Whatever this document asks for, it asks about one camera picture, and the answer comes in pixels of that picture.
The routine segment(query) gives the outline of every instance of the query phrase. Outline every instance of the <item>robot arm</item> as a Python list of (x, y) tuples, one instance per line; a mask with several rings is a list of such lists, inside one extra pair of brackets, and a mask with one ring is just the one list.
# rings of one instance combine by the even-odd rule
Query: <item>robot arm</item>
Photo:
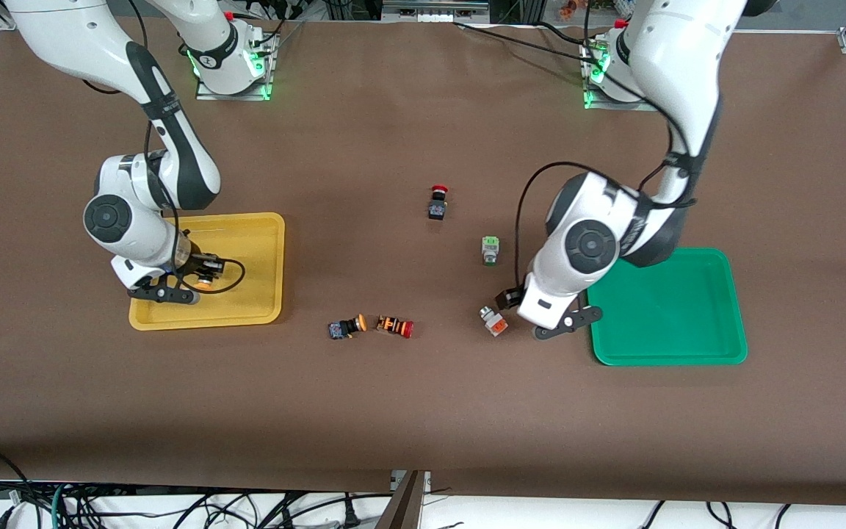
[(198, 76), (214, 93), (241, 93), (266, 73), (263, 30), (228, 20), (215, 0), (147, 0), (178, 30)]
[[(547, 241), (524, 282), (518, 308), (523, 318), (555, 328), (579, 292), (618, 259), (648, 267), (674, 251), (720, 114), (719, 59), (744, 4), (645, 0), (625, 34), (607, 37), (611, 57), (617, 57), (609, 76), (615, 70), (615, 79), (639, 90), (671, 120), (668, 165), (653, 198), (594, 172), (567, 181), (547, 214)], [(629, 94), (612, 88), (604, 91)]]
[(138, 153), (105, 161), (95, 197), (84, 211), (87, 233), (115, 255), (118, 278), (134, 289), (179, 269), (197, 269), (192, 262), (197, 247), (159, 212), (169, 205), (204, 209), (220, 191), (221, 178), (158, 63), (120, 29), (105, 0), (7, 3), (21, 37), (38, 57), (64, 73), (132, 97), (165, 144), (148, 160)]

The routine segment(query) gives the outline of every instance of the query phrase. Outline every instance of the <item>yellow tray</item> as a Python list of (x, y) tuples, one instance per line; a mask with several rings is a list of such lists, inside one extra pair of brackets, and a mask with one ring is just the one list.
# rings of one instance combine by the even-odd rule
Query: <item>yellow tray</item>
[[(169, 328), (228, 327), (261, 325), (279, 315), (283, 300), (283, 243), (286, 222), (275, 213), (203, 215), (181, 217), (182, 230), (201, 251), (236, 259), (246, 267), (246, 277), (237, 288), (222, 294), (201, 295), (195, 305), (156, 303), (132, 299), (130, 325), (138, 331)], [(215, 282), (224, 286), (237, 281), (239, 269), (229, 264)], [(174, 286), (174, 278), (169, 284)]]

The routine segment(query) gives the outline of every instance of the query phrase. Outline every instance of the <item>green led light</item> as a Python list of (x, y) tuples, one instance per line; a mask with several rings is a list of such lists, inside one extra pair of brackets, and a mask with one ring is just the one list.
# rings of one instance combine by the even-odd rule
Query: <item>green led light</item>
[(192, 69), (192, 71), (194, 71), (195, 77), (198, 77), (198, 79), (200, 79), (201, 74), (198, 73), (198, 64), (195, 62), (195, 58), (192, 57), (191, 51), (188, 51), (188, 60), (191, 61), (191, 69)]
[(605, 77), (605, 69), (609, 67), (609, 63), (611, 63), (611, 58), (608, 53), (603, 51), (600, 56), (600, 60), (598, 61), (599, 66), (593, 68), (592, 73), (590, 73), (590, 79), (594, 81), (594, 83), (600, 84), (602, 82), (602, 78)]
[(250, 69), (250, 74), (254, 77), (259, 77), (261, 73), (258, 70), (263, 70), (261, 58), (257, 57), (256, 54), (251, 54), (249, 51), (244, 51), (244, 60)]

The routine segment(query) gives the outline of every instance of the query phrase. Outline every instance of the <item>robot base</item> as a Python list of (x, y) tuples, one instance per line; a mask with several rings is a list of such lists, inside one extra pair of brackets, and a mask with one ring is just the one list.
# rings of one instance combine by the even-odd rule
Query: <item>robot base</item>
[(278, 51), (279, 35), (271, 37), (266, 43), (267, 54), (263, 57), (263, 68), (266, 73), (250, 84), (247, 90), (235, 94), (219, 94), (211, 91), (200, 79), (195, 88), (195, 99), (201, 101), (269, 101), (272, 98), (272, 77), (276, 72), (276, 52)]

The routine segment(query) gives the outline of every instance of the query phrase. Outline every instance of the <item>green tray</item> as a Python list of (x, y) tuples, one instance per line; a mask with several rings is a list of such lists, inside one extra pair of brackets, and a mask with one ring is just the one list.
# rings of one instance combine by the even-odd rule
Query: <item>green tray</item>
[(729, 261), (715, 248), (678, 248), (654, 267), (625, 261), (587, 291), (602, 308), (593, 352), (606, 365), (722, 365), (746, 359)]

